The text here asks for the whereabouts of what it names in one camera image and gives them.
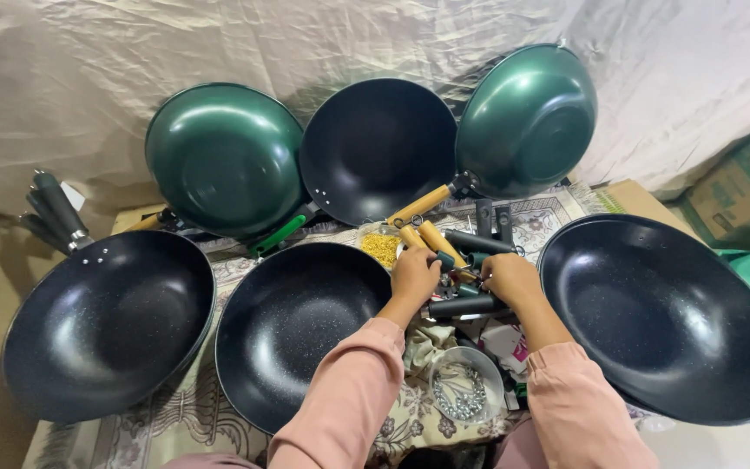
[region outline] black handle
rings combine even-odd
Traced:
[[[476,201],[477,207],[477,236],[491,238],[491,199],[480,198]]]
[[[428,304],[429,317],[433,319],[452,318],[463,314],[495,313],[507,308],[505,303],[493,294],[432,301]]]
[[[32,189],[31,192],[26,194],[25,199],[39,215],[39,218],[43,219],[43,222],[47,225],[48,229],[51,230],[54,236],[60,240],[66,240],[68,242],[68,229],[63,228],[63,224],[60,223],[57,215],[51,210],[51,207],[48,206],[42,193],[39,192],[39,189]]]
[[[450,241],[450,244],[464,248],[468,252],[484,252],[490,255],[516,252],[516,247],[510,243],[506,244],[503,241],[483,238],[482,236],[457,229],[445,229],[444,239]]]
[[[24,228],[33,233],[36,238],[42,240],[45,244],[48,244],[57,251],[63,254],[69,255],[71,251],[68,250],[67,243],[65,240],[61,240],[54,232],[48,228],[48,225],[39,215],[35,214],[23,214],[19,216],[19,224]]]
[[[505,244],[514,244],[514,233],[511,230],[511,207],[504,205],[494,209],[497,214],[497,233],[499,240]]]
[[[38,173],[33,176],[33,182],[36,183],[48,207],[57,215],[57,219],[68,232],[69,237],[77,231],[82,231],[85,235],[89,234],[89,229],[82,223],[77,210],[68,201],[63,187],[51,173]]]

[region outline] rug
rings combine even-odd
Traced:
[[[605,211],[588,187],[561,186],[510,205],[514,240],[536,263],[546,241],[575,218]],[[439,229],[468,230],[475,223],[473,204],[452,203],[426,218]],[[328,227],[328,233],[300,233],[292,243],[335,242],[354,245],[355,229]],[[254,266],[241,247],[211,256],[217,282],[214,327],[193,365],[170,379],[149,399],[114,416],[74,425],[40,422],[23,469],[154,469],[189,452],[235,452],[260,466],[266,463],[270,436],[244,421],[218,384],[214,335],[228,296]],[[511,432],[525,417],[504,411],[478,426],[460,426],[433,405],[427,383],[405,379],[389,416],[376,436],[371,467],[396,466],[415,448],[478,443]]]

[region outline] green handle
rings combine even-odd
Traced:
[[[297,215],[296,217],[292,218],[291,221],[286,223],[283,228],[274,231],[273,234],[271,234],[264,240],[254,244],[253,246],[249,246],[247,248],[247,252],[250,255],[261,255],[277,244],[280,244],[280,242],[285,240],[294,231],[297,231],[297,228],[305,225],[305,223],[306,215]]]

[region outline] cardboard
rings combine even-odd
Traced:
[[[680,229],[702,240],[693,229],[670,212],[664,205],[653,197],[644,187],[632,179],[625,179],[614,185],[599,188],[595,191],[601,204],[614,214],[638,215],[654,219],[665,225]]]
[[[750,136],[728,149],[679,206],[708,245],[750,249]]]

